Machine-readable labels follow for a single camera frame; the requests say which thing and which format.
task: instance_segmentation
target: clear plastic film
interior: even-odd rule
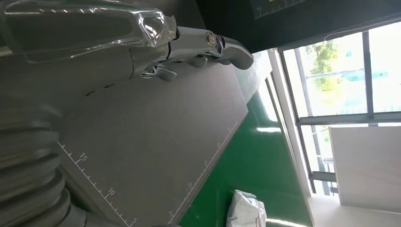
[[[115,45],[157,47],[176,35],[174,17],[116,0],[3,0],[0,13],[4,44],[32,62]]]

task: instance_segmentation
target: wall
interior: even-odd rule
[[[308,199],[315,227],[399,227],[401,214],[341,206],[332,197]]]
[[[401,127],[330,128],[340,203],[401,213]]]

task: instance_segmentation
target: bolt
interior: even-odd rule
[[[209,46],[215,46],[217,43],[216,35],[211,32],[207,32],[206,41],[208,42]]]

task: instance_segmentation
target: plastic bag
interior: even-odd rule
[[[157,47],[175,38],[176,22],[115,0],[3,0],[0,32],[13,54],[45,61],[121,44]]]
[[[227,214],[226,227],[266,227],[264,203],[256,196],[236,190]]]

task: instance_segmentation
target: gray measuring board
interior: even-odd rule
[[[125,226],[177,223],[247,114],[232,65],[172,69],[173,82],[134,78],[85,97],[61,126],[73,193]]]

